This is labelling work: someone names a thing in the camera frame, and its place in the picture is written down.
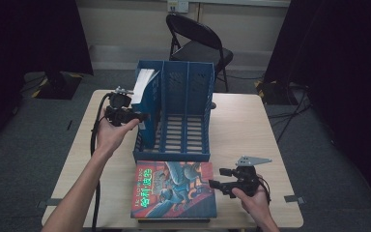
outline book cover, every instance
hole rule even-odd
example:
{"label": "book cover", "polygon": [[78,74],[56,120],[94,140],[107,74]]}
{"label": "book cover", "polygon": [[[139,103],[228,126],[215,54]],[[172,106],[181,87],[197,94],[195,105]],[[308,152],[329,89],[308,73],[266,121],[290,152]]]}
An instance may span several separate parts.
{"label": "book cover", "polygon": [[147,119],[138,125],[145,148],[152,149],[156,142],[156,130],[161,111],[160,86],[159,72],[142,69],[133,89],[131,108],[134,112],[148,115]]}
{"label": "book cover", "polygon": [[140,220],[216,218],[210,162],[144,161],[136,165],[131,217]]}

